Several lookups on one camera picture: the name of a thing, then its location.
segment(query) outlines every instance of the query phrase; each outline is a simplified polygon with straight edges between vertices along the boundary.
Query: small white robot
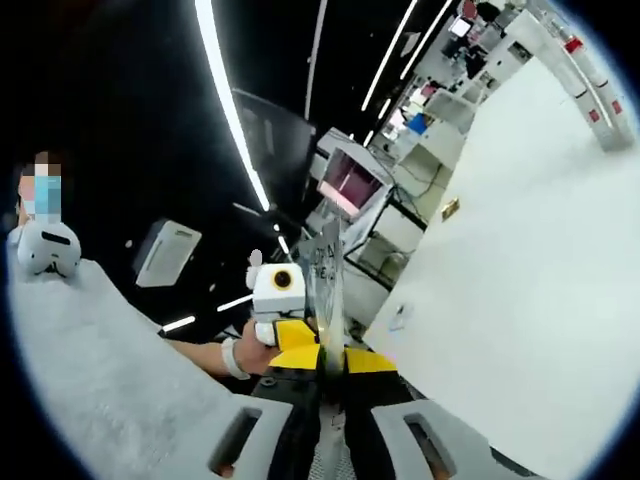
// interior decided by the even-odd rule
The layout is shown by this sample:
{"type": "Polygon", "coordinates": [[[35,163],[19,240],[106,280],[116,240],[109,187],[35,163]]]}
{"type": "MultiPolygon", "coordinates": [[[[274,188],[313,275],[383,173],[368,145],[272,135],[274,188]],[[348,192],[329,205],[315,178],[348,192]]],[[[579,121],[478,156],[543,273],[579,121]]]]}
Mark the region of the small white robot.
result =
{"type": "Polygon", "coordinates": [[[22,227],[17,257],[28,274],[57,273],[63,278],[72,277],[81,253],[78,237],[62,222],[30,220],[22,227]]]}
{"type": "Polygon", "coordinates": [[[281,318],[304,318],[304,274],[295,263],[273,263],[250,268],[257,270],[255,281],[247,280],[249,287],[253,287],[256,336],[265,345],[275,346],[274,321],[281,318]]]}

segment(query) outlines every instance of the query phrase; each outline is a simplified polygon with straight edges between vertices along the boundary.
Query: monitor screen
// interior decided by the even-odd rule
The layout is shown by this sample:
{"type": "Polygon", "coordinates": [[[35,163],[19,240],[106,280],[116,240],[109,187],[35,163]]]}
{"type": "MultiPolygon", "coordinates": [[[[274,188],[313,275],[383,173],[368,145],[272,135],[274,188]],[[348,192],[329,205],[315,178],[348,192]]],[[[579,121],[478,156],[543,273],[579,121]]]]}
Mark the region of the monitor screen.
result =
{"type": "Polygon", "coordinates": [[[336,148],[318,190],[350,217],[356,216],[382,186],[369,170],[336,148]]]}
{"type": "Polygon", "coordinates": [[[471,23],[467,22],[462,17],[456,18],[449,27],[449,31],[459,37],[464,37],[470,29],[471,23]]]}

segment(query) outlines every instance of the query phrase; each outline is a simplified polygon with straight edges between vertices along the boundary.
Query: ceiling light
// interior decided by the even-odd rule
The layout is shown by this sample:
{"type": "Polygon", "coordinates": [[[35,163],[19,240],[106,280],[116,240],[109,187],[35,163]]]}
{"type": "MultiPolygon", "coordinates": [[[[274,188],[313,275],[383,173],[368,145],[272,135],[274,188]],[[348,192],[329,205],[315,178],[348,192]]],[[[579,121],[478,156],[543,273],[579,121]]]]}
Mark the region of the ceiling light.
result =
{"type": "Polygon", "coordinates": [[[424,47],[424,44],[427,43],[427,40],[435,30],[436,25],[438,24],[440,19],[442,19],[442,16],[445,14],[445,12],[451,6],[452,3],[453,3],[453,0],[447,0],[447,2],[444,4],[442,9],[440,10],[440,13],[438,13],[438,16],[429,27],[429,30],[427,30],[427,33],[425,33],[424,37],[422,37],[422,40],[420,40],[420,43],[418,44],[418,48],[416,48],[413,51],[413,55],[411,55],[411,58],[409,59],[409,63],[407,63],[407,66],[404,67],[404,70],[400,74],[400,80],[404,80],[404,77],[407,76],[407,73],[409,73],[409,69],[411,68],[411,65],[413,65],[413,62],[415,62],[416,58],[418,58],[418,54],[420,53],[420,51],[422,51],[422,47],[424,47]]]}
{"type": "Polygon", "coordinates": [[[373,130],[369,130],[369,133],[367,133],[367,138],[364,139],[364,143],[362,144],[362,146],[366,147],[367,145],[369,145],[371,138],[373,138],[373,130]]]}
{"type": "Polygon", "coordinates": [[[229,310],[230,308],[235,307],[236,305],[240,305],[241,303],[248,302],[251,299],[253,299],[253,294],[245,295],[244,297],[238,298],[238,299],[234,300],[233,302],[229,302],[229,303],[225,303],[224,305],[220,305],[216,309],[216,311],[217,312],[224,312],[225,310],[229,310]]]}
{"type": "Polygon", "coordinates": [[[182,320],[177,320],[175,322],[171,322],[162,327],[162,330],[166,332],[170,332],[171,330],[175,330],[176,328],[184,327],[185,325],[189,325],[196,321],[196,317],[191,316],[187,318],[183,318],[182,320]]]}
{"type": "Polygon", "coordinates": [[[229,79],[227,78],[227,72],[224,69],[224,62],[222,61],[222,53],[220,51],[220,44],[218,42],[218,34],[216,32],[216,24],[213,16],[213,7],[211,0],[195,0],[196,15],[198,17],[198,25],[200,27],[200,34],[202,35],[202,42],[204,43],[204,49],[207,54],[207,60],[209,61],[209,68],[213,76],[213,81],[216,85],[216,91],[218,98],[224,110],[227,123],[231,130],[231,135],[235,141],[242,164],[249,176],[249,180],[253,185],[253,189],[258,196],[262,209],[266,212],[269,210],[269,199],[262,186],[262,182],[258,177],[258,174],[253,169],[251,164],[251,157],[249,155],[249,148],[247,147],[247,140],[242,131],[242,125],[240,124],[240,117],[236,110],[235,103],[233,102],[233,95],[231,94],[231,87],[229,86],[229,79]]]}
{"type": "Polygon", "coordinates": [[[398,28],[396,29],[396,33],[393,35],[393,38],[391,39],[391,43],[389,44],[389,48],[387,48],[387,52],[384,54],[384,57],[382,58],[382,62],[380,62],[380,66],[378,67],[378,71],[376,72],[375,76],[373,77],[373,81],[371,82],[371,86],[369,87],[369,91],[367,92],[367,96],[364,97],[364,102],[362,102],[362,108],[361,110],[364,112],[367,109],[367,105],[369,105],[369,101],[371,100],[371,97],[373,96],[373,91],[376,88],[376,85],[378,84],[378,81],[380,80],[380,76],[382,75],[382,71],[384,70],[384,67],[386,67],[387,62],[389,61],[389,57],[391,56],[391,52],[393,52],[393,48],[396,46],[396,43],[398,43],[398,39],[400,38],[400,34],[402,33],[402,30],[404,30],[404,26],[407,24],[407,21],[409,21],[409,17],[411,16],[411,12],[413,12],[413,9],[415,8],[416,4],[418,3],[418,0],[411,0],[411,3],[409,4],[409,7],[407,8],[407,11],[404,12],[404,17],[402,17],[402,20],[400,21],[400,25],[398,25],[398,28]]]}
{"type": "Polygon", "coordinates": [[[387,98],[387,101],[384,102],[384,105],[380,109],[380,113],[378,114],[378,120],[384,117],[384,114],[387,113],[387,108],[389,108],[389,105],[391,105],[391,99],[387,98]]]}
{"type": "Polygon", "coordinates": [[[289,247],[287,245],[287,242],[284,241],[284,237],[282,235],[278,237],[278,242],[280,242],[280,247],[282,247],[282,251],[284,252],[284,254],[289,255],[289,247]]]}
{"type": "Polygon", "coordinates": [[[316,71],[316,62],[318,60],[318,49],[320,48],[320,37],[322,36],[322,25],[324,24],[324,16],[327,12],[327,4],[329,0],[321,0],[318,8],[318,16],[316,17],[316,30],[313,34],[313,45],[311,46],[311,58],[309,59],[309,76],[307,77],[307,95],[304,101],[304,119],[309,120],[311,112],[311,93],[313,92],[313,76],[316,71]]]}

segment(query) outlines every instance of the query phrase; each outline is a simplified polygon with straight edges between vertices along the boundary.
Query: white table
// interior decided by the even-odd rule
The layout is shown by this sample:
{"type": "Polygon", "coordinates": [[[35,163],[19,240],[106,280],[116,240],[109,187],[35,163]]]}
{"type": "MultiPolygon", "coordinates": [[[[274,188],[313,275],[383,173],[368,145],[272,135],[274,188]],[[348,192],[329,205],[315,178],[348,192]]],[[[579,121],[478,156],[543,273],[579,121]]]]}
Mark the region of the white table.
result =
{"type": "Polygon", "coordinates": [[[579,478],[640,380],[640,149],[603,153],[535,58],[478,110],[365,341],[493,447],[579,478]],[[390,331],[400,305],[403,328],[390,331]]]}

